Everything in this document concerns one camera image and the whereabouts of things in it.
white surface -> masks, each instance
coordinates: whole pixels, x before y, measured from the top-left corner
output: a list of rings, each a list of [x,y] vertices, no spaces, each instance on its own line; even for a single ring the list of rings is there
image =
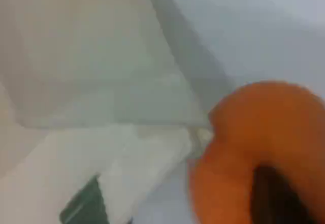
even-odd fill
[[[0,0],[0,75],[26,126],[205,124],[150,0]]]
[[[187,165],[182,163],[150,194],[134,216],[134,224],[195,224],[188,201]]]
[[[111,125],[51,132],[0,179],[2,224],[59,224],[68,201],[97,173],[120,224],[191,150],[184,129]]]
[[[224,69],[224,82],[283,79],[325,98],[325,0],[174,1]]]

white cloth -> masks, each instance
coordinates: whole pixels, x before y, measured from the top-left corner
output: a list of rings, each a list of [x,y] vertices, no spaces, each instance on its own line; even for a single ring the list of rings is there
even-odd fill
[[[21,124],[207,124],[150,0],[2,1],[0,74]]]

orange ring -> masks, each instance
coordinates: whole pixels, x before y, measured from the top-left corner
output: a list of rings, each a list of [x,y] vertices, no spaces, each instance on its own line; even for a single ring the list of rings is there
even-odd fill
[[[262,164],[285,176],[325,223],[325,107],[309,90],[285,82],[239,88],[210,114],[216,131],[190,175],[201,224],[251,224],[253,172]]]

